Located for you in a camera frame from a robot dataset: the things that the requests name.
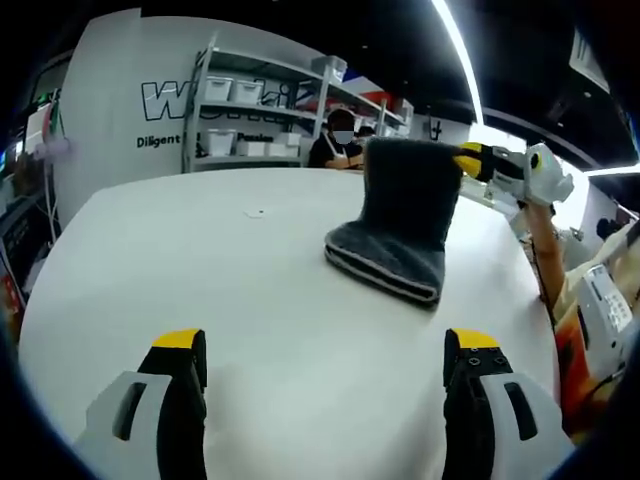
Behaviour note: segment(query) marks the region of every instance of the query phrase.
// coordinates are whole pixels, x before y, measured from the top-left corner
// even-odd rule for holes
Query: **white storage box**
[[[236,80],[231,87],[230,100],[234,103],[247,105],[258,105],[262,97],[262,87],[259,82],[248,82],[246,80]]]
[[[236,154],[242,157],[264,157],[265,142],[238,142]]]
[[[286,157],[287,146],[282,143],[267,143],[267,157]]]
[[[302,135],[299,133],[280,133],[274,143],[282,143],[287,147],[299,147],[300,138],[302,138]]]
[[[211,128],[207,130],[208,134],[208,151],[210,157],[228,157],[231,155],[233,142],[236,138],[235,130],[223,130],[219,128]]]
[[[205,102],[226,102],[229,100],[229,92],[233,78],[207,77],[204,89]]]
[[[329,81],[334,85],[340,85],[347,73],[347,62],[333,55],[318,57],[311,61],[311,70],[324,76],[324,69],[329,67]]]

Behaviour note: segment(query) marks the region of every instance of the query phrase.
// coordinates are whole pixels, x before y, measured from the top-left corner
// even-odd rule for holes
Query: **person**
[[[353,143],[355,118],[344,109],[334,110],[327,119],[327,131],[320,134],[309,152],[310,168],[356,170],[362,168],[362,147]]]

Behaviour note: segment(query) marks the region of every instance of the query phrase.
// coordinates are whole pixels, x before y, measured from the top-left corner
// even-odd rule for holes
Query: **cable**
[[[624,373],[625,367],[626,367],[626,365],[623,363],[620,366],[620,369],[618,371],[616,371],[616,372],[612,373],[611,375],[607,376],[604,380],[600,380],[600,382],[598,382],[598,384],[595,387],[593,387],[591,389],[591,391],[589,391],[589,393],[587,393],[587,395],[585,395],[584,399],[580,403],[579,411],[581,413],[584,413],[584,410],[587,408],[587,405],[593,399],[595,394],[598,393],[598,390],[600,390],[605,385],[617,380],[620,376],[622,376],[622,374]]]
[[[51,240],[53,243],[56,243],[56,240],[58,240],[58,238],[56,236],[56,229],[53,224],[54,213],[51,208],[51,195],[49,193],[49,169],[48,169],[47,159],[45,158],[43,162],[45,162],[42,169],[44,171],[44,199],[45,199],[45,203],[47,204],[47,217],[49,217],[49,228],[51,230]]]

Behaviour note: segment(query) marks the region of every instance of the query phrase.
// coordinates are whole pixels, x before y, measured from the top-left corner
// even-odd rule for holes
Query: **yellow accent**
[[[199,331],[199,328],[190,328],[189,330],[167,333],[158,337],[156,341],[153,342],[153,346],[164,348],[191,348],[193,346],[193,339]]]
[[[486,333],[476,332],[475,330],[466,330],[462,328],[454,328],[453,331],[458,336],[460,348],[500,347],[500,344]]]
[[[477,158],[471,158],[465,155],[456,155],[453,157],[453,161],[456,162],[462,171],[471,178],[478,178],[478,175],[480,175],[482,163]]]
[[[460,148],[472,150],[474,152],[482,152],[482,144],[477,142],[466,142],[460,145]],[[469,157],[467,155],[457,155],[453,157],[453,160],[458,166],[472,178],[477,178],[482,170],[482,162],[478,158]]]
[[[467,150],[473,150],[474,152],[482,152],[482,144],[478,142],[465,142],[460,145],[460,148],[466,148]]]

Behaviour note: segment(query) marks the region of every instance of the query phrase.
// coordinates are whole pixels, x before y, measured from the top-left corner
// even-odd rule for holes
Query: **white machine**
[[[591,376],[602,381],[622,371],[638,333],[638,319],[602,264],[580,280],[578,318]]]

